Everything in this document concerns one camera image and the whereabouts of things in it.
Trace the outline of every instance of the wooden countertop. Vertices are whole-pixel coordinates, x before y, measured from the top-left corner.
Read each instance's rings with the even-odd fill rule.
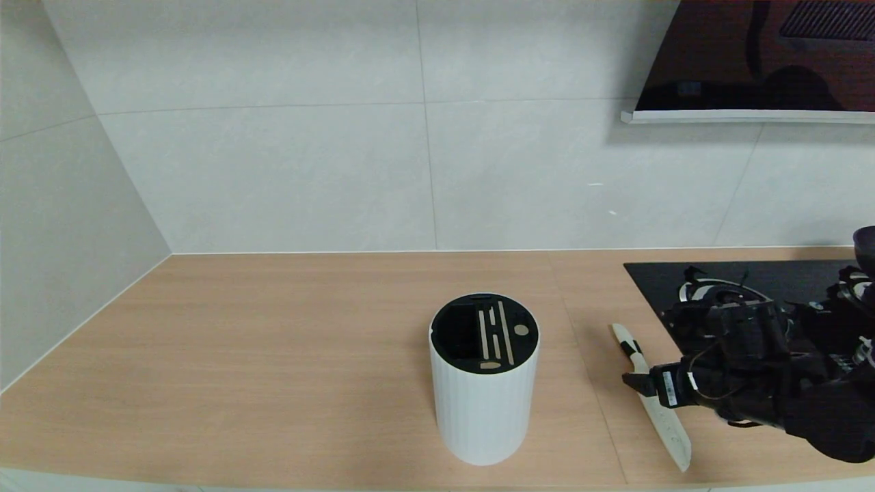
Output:
[[[251,488],[609,489],[875,474],[774,429],[681,409],[680,473],[608,329],[650,363],[679,353],[630,261],[851,258],[849,249],[171,257],[3,394],[0,466]],[[490,291],[542,328],[528,437],[492,467],[457,460],[434,417],[427,326]]]

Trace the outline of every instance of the white knife block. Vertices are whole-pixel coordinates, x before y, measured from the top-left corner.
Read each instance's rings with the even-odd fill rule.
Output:
[[[541,347],[534,317],[504,296],[463,296],[435,315],[429,347],[437,427],[446,446],[472,465],[507,459],[529,428]]]

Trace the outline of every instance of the knife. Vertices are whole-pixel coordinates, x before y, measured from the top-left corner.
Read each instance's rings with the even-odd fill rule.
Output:
[[[641,346],[638,345],[638,341],[629,333],[629,330],[617,323],[612,324],[611,328],[620,346],[623,347],[623,351],[628,354],[632,361],[635,372],[649,374],[650,366],[644,360],[644,355],[641,354]],[[677,417],[677,413],[662,406],[658,397],[645,397],[641,394],[638,396],[641,398],[644,410],[647,411],[656,432],[662,439],[662,444],[668,450],[668,454],[675,460],[677,467],[682,472],[687,471],[693,455],[693,444],[690,442],[690,436],[683,430],[683,424]]]

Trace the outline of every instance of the wall tile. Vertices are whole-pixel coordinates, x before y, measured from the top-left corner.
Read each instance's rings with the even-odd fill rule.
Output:
[[[420,0],[428,101],[638,97],[676,0]]]
[[[93,115],[42,4],[0,3],[0,140]]]
[[[137,481],[103,480],[84,476],[44,474],[4,468],[20,492],[200,492],[188,485],[164,485]]]
[[[624,104],[430,103],[439,248],[710,244],[759,125],[626,125]]]
[[[46,0],[98,114],[420,102],[413,0]]]
[[[169,250],[96,117],[0,143],[5,387]]]
[[[716,244],[852,244],[875,224],[875,128],[768,124]]]
[[[102,121],[174,253],[434,248],[422,104]]]

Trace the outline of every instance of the black cooktop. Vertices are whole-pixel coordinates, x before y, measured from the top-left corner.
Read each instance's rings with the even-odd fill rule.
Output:
[[[808,303],[827,298],[827,288],[838,282],[838,271],[853,260],[808,260],[779,262],[631,263],[624,264],[644,298],[659,315],[671,309],[684,282],[683,272],[695,266],[701,278],[720,278],[740,283],[779,303]]]

